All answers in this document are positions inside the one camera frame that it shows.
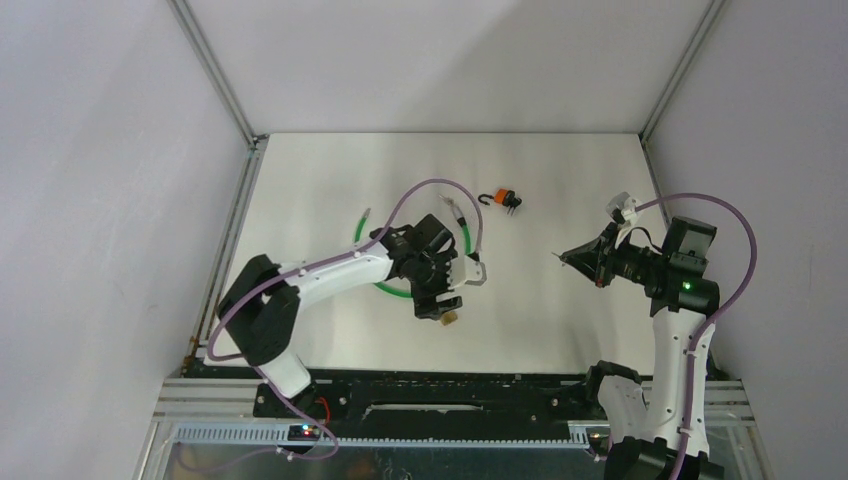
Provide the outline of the small brass padlock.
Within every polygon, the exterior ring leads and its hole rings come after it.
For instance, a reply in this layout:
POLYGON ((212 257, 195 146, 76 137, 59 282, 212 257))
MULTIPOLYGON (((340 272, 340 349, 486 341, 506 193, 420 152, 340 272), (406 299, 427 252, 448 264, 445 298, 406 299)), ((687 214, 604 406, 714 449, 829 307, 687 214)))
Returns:
POLYGON ((441 317, 440 322, 442 325, 447 326, 456 322, 457 319, 458 316, 455 312, 448 312, 441 317))

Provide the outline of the black-headed key bunch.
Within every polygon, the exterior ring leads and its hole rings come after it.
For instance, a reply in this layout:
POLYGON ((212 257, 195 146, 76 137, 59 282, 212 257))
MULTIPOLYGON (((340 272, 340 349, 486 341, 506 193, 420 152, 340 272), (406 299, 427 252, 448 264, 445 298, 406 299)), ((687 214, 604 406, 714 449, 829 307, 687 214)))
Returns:
POLYGON ((507 209, 507 213, 510 216, 513 216, 517 208, 522 204, 523 200, 519 197, 510 197, 509 199, 504 200, 504 206, 507 209))

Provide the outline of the green cable lock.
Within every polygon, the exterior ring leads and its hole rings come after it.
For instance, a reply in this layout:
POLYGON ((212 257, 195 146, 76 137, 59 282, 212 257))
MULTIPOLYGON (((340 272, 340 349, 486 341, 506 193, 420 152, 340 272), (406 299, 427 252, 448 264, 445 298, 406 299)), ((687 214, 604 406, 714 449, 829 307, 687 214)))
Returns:
MULTIPOLYGON (((454 217, 454 220, 459 225, 461 232, 463 234, 465 253, 471 254, 473 252, 474 244, 472 242, 472 236, 471 236, 468 221, 466 219, 464 212, 459 207, 458 203, 454 199, 453 199, 453 201, 454 201, 453 205, 451 205, 451 206, 449 206, 447 204, 446 205, 450 208, 451 213, 454 217)), ((355 233, 354 233, 354 237, 353 237, 354 242, 360 241, 361 236, 363 234, 363 231, 365 229, 368 217, 370 215, 370 211, 371 211, 371 209, 367 208, 363 212, 362 216, 360 217, 360 219, 357 223, 357 227, 356 227, 356 230, 355 230, 355 233)), ((400 290, 396 287, 392 287, 392 286, 388 285, 385 282, 375 283, 374 286, 377 289, 381 290, 382 292, 384 292, 388 295, 397 297, 397 298, 401 298, 401 299, 411 299, 412 298, 412 295, 409 291, 400 290)))

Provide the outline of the orange black padlock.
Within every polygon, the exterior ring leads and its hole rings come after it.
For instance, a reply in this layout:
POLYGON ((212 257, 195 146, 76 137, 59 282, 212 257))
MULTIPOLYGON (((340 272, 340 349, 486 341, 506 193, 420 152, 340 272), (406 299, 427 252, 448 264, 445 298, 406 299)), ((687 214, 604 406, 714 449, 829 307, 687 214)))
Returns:
POLYGON ((491 205, 492 203, 504 206, 504 200, 510 197, 518 197, 514 190, 498 189, 494 194, 480 194, 477 200, 482 205, 491 205))

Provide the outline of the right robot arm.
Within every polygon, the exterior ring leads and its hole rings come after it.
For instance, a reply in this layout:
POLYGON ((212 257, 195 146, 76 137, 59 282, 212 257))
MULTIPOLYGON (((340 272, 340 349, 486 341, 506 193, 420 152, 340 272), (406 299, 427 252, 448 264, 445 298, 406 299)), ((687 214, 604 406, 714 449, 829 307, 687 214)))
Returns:
POLYGON ((703 277, 716 227, 675 217, 659 251, 631 244, 611 222, 592 241, 559 254, 604 288, 615 278, 643 286, 653 322, 654 367, 650 390, 636 371, 608 361, 590 369, 581 392, 585 411, 610 426, 607 479, 722 479, 710 459, 705 429, 709 345, 705 321, 718 310, 718 285, 703 277))

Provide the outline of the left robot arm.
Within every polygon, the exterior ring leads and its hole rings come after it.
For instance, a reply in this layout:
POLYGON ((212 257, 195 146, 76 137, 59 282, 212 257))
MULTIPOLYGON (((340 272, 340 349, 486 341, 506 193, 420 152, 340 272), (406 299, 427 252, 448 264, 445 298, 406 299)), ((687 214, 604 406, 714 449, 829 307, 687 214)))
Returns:
POLYGON ((228 335, 235 352, 207 354, 213 361, 245 361, 271 385, 283 409, 304 416, 315 406, 316 390, 292 336, 306 309, 359 286, 399 278, 409 283, 415 317, 438 320, 461 307, 457 288, 483 277, 478 254, 460 254, 452 232, 431 214, 415 225, 374 231, 366 243, 287 272, 257 255, 217 307, 212 338, 228 335))

